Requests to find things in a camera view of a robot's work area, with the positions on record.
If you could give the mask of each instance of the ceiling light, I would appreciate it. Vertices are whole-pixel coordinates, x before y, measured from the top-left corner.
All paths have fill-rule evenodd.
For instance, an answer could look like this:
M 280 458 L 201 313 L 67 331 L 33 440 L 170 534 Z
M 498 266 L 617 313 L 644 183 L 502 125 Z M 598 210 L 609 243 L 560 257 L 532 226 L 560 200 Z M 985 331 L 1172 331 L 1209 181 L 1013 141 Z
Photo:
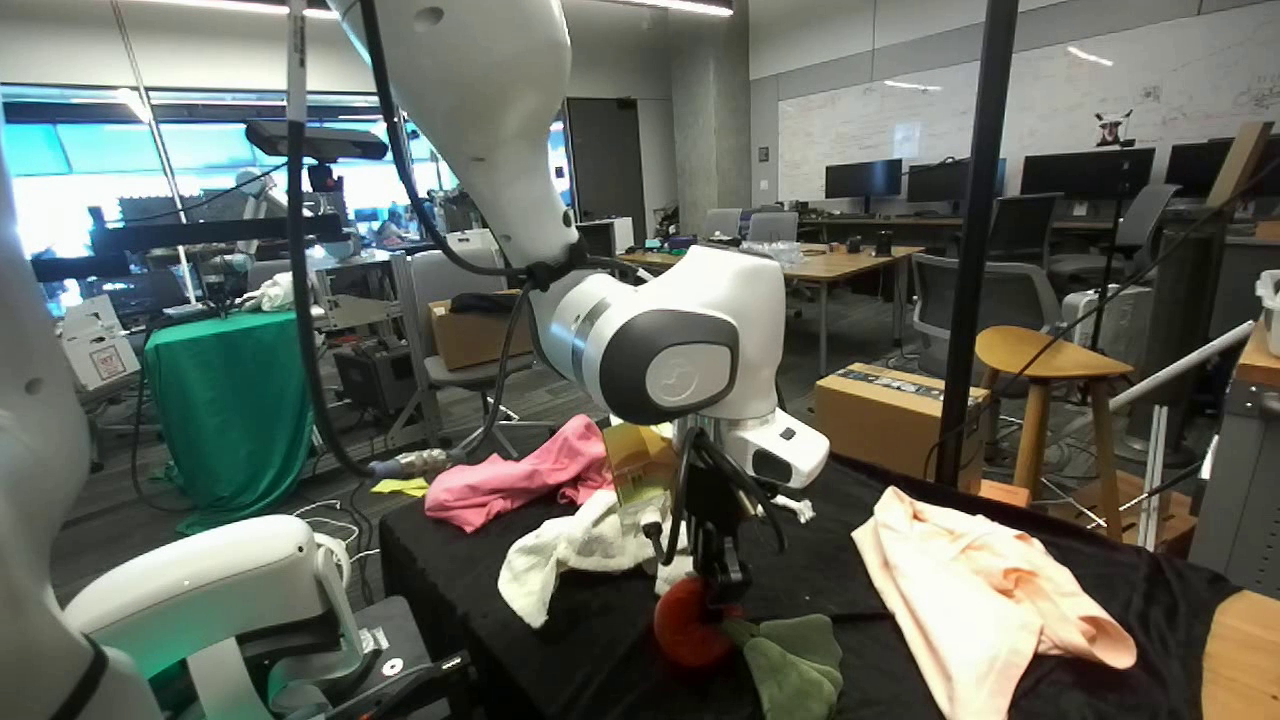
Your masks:
M 288 5 L 252 5 L 252 0 L 150 0 L 150 5 L 174 5 L 174 8 L 210 8 L 210 11 L 240 11 L 240 16 L 288 16 Z M 333 8 L 302 8 L 306 21 L 333 21 Z
M 929 92 L 929 98 L 945 92 L 939 86 L 911 86 L 911 80 L 882 80 L 882 89 Z
M 693 16 L 733 16 L 733 0 L 632 0 L 632 5 L 693 11 Z
M 1073 54 L 1075 60 L 1082 60 L 1082 65 L 1101 65 L 1101 69 L 1111 69 L 1111 65 L 1115 65 L 1111 55 L 1090 55 L 1090 54 L 1082 54 L 1082 47 L 1075 47 L 1075 45 L 1066 45 L 1066 54 Z

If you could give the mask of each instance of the office chair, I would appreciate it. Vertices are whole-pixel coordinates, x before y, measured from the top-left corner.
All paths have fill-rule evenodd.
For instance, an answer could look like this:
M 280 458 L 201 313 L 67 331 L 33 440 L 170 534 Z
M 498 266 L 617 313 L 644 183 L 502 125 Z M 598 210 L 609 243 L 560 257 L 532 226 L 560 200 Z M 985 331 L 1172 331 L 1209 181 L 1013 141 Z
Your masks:
M 987 262 L 1045 266 L 1057 192 L 1001 198 L 987 231 Z
M 478 267 L 498 267 L 498 253 L 489 228 L 473 228 L 473 231 L 450 231 L 446 238 L 450 253 L 459 253 L 462 262 L 478 266 Z M 435 336 L 430 336 L 430 303 L 444 303 L 459 293 L 507 293 L 502 276 L 477 276 L 466 267 L 454 267 L 440 247 L 417 253 L 417 257 L 397 257 L 390 262 L 397 271 L 397 298 L 398 298 L 398 315 L 404 315 L 404 341 L 407 341 L 407 356 L 412 356 L 412 382 L 417 382 L 417 405 L 430 409 L 435 391 L 444 389 L 459 389 L 473 391 L 478 399 L 478 416 L 489 419 L 489 412 L 498 412 L 502 419 L 493 428 L 493 435 L 484 435 L 484 419 L 477 431 L 466 431 L 450 458 L 466 462 L 473 454 L 478 454 L 484 443 L 494 443 L 502 458 L 514 458 L 514 443 L 502 435 L 502 428 L 514 428 L 514 412 L 507 409 L 493 409 L 494 399 L 494 383 L 498 383 L 498 366 L 477 366 L 477 369 L 446 369 L 444 356 L 435 352 Z M 513 356 L 507 360 L 507 378 L 532 369 L 527 356 Z
M 930 346 L 939 352 L 950 341 L 950 313 L 955 313 L 955 289 L 958 289 L 958 262 L 955 257 L 911 257 L 914 271 L 914 313 L 911 327 L 924 336 L 924 371 L 945 378 L 945 360 L 936 360 Z M 985 293 L 974 307 L 974 331 L 1013 326 L 1013 327 L 1051 327 L 1061 320 L 1057 293 L 1040 266 L 1022 262 L 987 262 L 985 267 Z M 987 462 L 1001 462 L 1001 396 L 987 396 Z
M 1146 262 L 1146 253 L 1151 253 L 1151 243 L 1159 238 L 1159 222 L 1164 222 L 1164 210 L 1169 210 L 1172 192 L 1176 192 L 1176 183 L 1146 183 L 1123 210 L 1121 228 L 1115 228 L 1115 243 L 1111 243 L 1111 282 L 1123 276 L 1115 257 L 1132 257 L 1138 266 Z M 1051 289 L 1061 298 L 1066 298 L 1075 289 L 1101 289 L 1104 285 L 1109 253 L 1051 253 L 1045 267 L 1046 267 Z
M 799 214 L 751 214 L 745 242 L 794 242 Z
M 712 210 L 702 242 L 745 242 L 745 210 Z

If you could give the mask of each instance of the metal rod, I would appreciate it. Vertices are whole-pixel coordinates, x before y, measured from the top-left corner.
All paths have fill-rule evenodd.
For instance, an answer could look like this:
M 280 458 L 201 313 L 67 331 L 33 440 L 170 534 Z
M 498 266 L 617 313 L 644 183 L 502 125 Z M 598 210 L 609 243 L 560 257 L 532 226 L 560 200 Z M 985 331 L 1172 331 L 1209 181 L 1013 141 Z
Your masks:
M 1179 382 L 1183 371 L 1199 369 L 1209 356 L 1221 356 L 1230 346 L 1242 346 L 1253 336 L 1253 320 L 1237 326 L 1230 331 L 1191 350 L 1188 356 L 1164 366 L 1159 371 L 1142 378 L 1129 391 L 1111 396 L 1109 412 L 1123 412 L 1132 399 Z M 1061 435 L 1073 435 L 1087 424 L 1087 416 L 1073 419 Z
M 1154 543 L 1159 543 L 1164 443 L 1169 443 L 1169 405 L 1154 405 L 1151 409 L 1142 500 L 1138 500 L 1138 512 L 1135 512 L 1135 543 L 1146 550 L 1146 553 L 1154 553 Z
M 981 307 L 981 285 L 987 266 L 987 226 L 991 226 L 991 198 L 996 198 L 996 171 L 1001 171 L 1013 42 L 1016 42 L 1016 0 L 987 0 L 974 116 L 973 116 L 973 151 L 966 151 L 958 289 L 950 307 L 948 389 L 945 389 L 945 419 L 939 419 L 939 454 L 936 454 L 936 486 L 948 486 L 948 490 L 958 486 L 973 336 L 974 336 L 974 307 Z
M 150 92 L 147 92 L 143 74 L 138 74 L 138 65 L 136 65 L 131 36 L 127 36 L 127 25 L 124 25 L 124 11 L 120 11 L 116 0 L 110 0 L 110 21 L 116 21 L 120 45 L 124 45 L 127 74 L 131 74 L 131 98 L 136 98 L 136 106 L 127 106 L 127 109 L 136 109 L 136 122 L 138 122 L 138 125 L 147 129 L 147 136 L 150 136 L 150 150 L 155 150 L 155 160 L 161 160 L 161 176 L 164 176 L 164 183 L 169 183 L 169 198 L 170 198 L 170 204 L 174 204 L 178 226 L 193 226 L 182 190 L 174 183 L 174 168 L 170 168 L 170 157 L 169 157 L 161 122 L 155 122 Z M 187 247 L 182 247 L 182 243 L 174 243 L 174 267 L 178 267 L 178 276 L 182 276 L 187 303 L 194 303 L 194 276 L 193 276 L 193 262 L 187 262 Z

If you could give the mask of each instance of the cloth pile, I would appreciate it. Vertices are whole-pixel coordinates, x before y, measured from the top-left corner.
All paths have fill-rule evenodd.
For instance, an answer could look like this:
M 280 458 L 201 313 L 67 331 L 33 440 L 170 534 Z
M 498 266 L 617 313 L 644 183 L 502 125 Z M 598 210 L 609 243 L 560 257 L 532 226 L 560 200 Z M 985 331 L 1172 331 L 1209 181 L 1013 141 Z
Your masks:
M 484 463 L 454 463 L 430 479 L 422 512 L 462 534 L 557 492 L 564 504 L 584 504 L 609 490 L 609 462 L 598 428 L 587 416 L 560 424 L 550 440 L 518 462 L 489 458 Z
M 945 718 L 1009 718 L 1045 658 L 1132 668 L 1132 635 L 1026 534 L 882 490 L 851 534 Z

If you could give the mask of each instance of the computer monitor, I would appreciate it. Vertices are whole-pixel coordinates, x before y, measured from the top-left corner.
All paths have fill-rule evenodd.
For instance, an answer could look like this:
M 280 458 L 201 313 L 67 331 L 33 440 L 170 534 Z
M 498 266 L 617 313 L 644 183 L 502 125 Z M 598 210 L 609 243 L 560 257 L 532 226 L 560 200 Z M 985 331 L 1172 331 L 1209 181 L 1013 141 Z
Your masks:
M 1151 150 L 1022 157 L 1022 192 L 1132 200 L 1151 181 Z
M 966 198 L 966 157 L 907 168 L 907 200 L 911 204 L 948 204 L 958 218 L 965 198 Z M 996 163 L 991 198 L 1005 198 L 1005 160 Z
M 1230 141 L 1172 145 L 1164 183 L 1176 183 L 1179 198 L 1209 198 L 1227 151 Z M 1242 183 L 1242 198 L 1280 198 L 1280 136 L 1268 141 L 1257 171 L 1259 176 Z
M 905 192 L 905 160 L 871 160 L 871 163 L 829 163 L 824 198 L 829 200 L 858 200 L 871 214 L 876 198 Z

